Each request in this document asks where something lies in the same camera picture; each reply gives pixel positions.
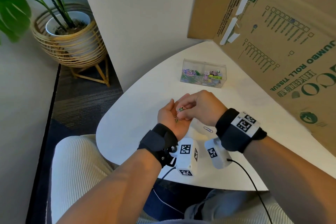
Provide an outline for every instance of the soil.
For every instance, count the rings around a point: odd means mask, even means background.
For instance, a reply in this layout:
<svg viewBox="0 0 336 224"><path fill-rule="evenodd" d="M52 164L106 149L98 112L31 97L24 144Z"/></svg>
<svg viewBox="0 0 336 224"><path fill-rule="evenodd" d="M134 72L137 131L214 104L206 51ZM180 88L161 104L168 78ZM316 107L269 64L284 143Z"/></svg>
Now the soil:
<svg viewBox="0 0 336 224"><path fill-rule="evenodd" d="M82 29L86 28L87 24L79 21L79 20L73 20L73 23L75 24L74 28L69 28L69 26L66 24L64 25L66 31L60 27L55 31L55 35L71 35L74 33L77 33L81 31Z"/></svg>

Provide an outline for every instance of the person's right hand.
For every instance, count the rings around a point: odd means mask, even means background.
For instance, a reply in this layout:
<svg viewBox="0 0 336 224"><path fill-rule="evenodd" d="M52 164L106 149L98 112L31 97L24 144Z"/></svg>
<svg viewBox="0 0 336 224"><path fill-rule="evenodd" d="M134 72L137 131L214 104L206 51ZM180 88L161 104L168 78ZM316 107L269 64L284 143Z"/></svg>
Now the person's right hand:
<svg viewBox="0 0 336 224"><path fill-rule="evenodd" d="M217 121L227 111L225 105L219 101L211 92L201 90L181 100L176 107L185 107L177 114L180 119L196 118L204 125L216 126Z"/></svg>

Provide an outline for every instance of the person's left hand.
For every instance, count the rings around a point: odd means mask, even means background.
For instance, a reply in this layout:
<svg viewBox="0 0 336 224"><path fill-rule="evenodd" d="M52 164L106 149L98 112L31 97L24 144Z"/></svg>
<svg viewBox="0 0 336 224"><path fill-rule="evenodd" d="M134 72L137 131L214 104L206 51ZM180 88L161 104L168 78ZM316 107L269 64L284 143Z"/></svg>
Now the person's left hand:
<svg viewBox="0 0 336 224"><path fill-rule="evenodd" d="M157 114L157 122L168 127L176 136L177 140L180 141L188 132L191 120L176 120L174 119L177 115L176 107L179 101L188 97L190 94L185 94L182 98L174 103L174 99L163 108L159 110Z"/></svg>

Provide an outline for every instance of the clear plastic box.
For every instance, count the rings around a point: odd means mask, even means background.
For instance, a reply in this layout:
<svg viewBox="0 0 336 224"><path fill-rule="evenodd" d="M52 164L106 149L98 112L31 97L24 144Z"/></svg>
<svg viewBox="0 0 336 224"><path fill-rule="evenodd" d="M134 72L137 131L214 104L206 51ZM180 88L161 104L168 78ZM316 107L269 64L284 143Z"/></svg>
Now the clear plastic box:
<svg viewBox="0 0 336 224"><path fill-rule="evenodd" d="M226 81L226 65L183 60L180 82L221 88Z"/></svg>

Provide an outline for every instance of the white wall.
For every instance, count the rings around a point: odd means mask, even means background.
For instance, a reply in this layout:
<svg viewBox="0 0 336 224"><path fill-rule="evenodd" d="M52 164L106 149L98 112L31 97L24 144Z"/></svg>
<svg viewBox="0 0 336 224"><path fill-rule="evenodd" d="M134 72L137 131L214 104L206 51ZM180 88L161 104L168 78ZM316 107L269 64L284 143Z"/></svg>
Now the white wall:
<svg viewBox="0 0 336 224"><path fill-rule="evenodd" d="M34 1L29 3L35 16L44 10ZM27 215L58 64L30 32L16 44L1 32L0 37L0 223L21 224Z"/></svg>
<svg viewBox="0 0 336 224"><path fill-rule="evenodd" d="M200 42L187 39L194 0L88 1L124 91L161 61Z"/></svg>

